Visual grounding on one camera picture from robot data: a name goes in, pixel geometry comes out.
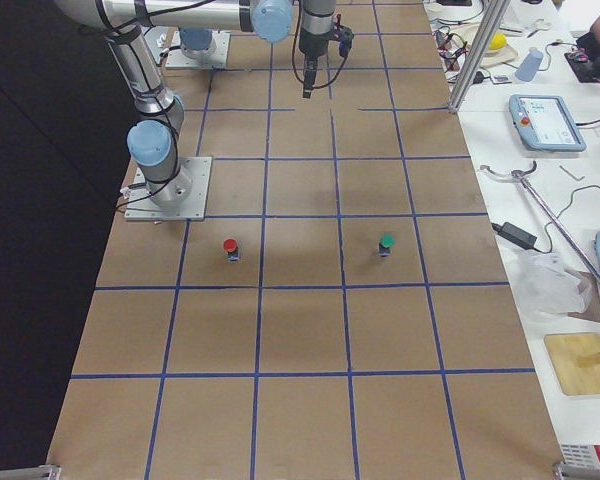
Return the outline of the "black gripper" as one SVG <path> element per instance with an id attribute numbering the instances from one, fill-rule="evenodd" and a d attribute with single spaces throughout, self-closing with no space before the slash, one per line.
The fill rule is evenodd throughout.
<path id="1" fill-rule="evenodd" d="M 299 49 L 306 57 L 302 80 L 304 99 L 310 99 L 314 90 L 318 59 L 326 54 L 328 44 L 336 38 L 333 18 L 333 13 L 322 16 L 301 14 Z"/>

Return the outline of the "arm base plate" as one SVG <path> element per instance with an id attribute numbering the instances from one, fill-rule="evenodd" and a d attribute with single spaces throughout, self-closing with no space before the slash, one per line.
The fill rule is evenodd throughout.
<path id="1" fill-rule="evenodd" d="M 140 187 L 129 191 L 124 200 L 127 221 L 203 221 L 212 169 L 211 157 L 180 157 L 180 171 L 163 190 L 148 198 L 144 175 L 139 167 L 134 183 Z"/>
<path id="2" fill-rule="evenodd" d="M 167 52 L 167 69 L 224 69 L 230 33 L 223 30 L 182 28 L 172 37 Z"/>

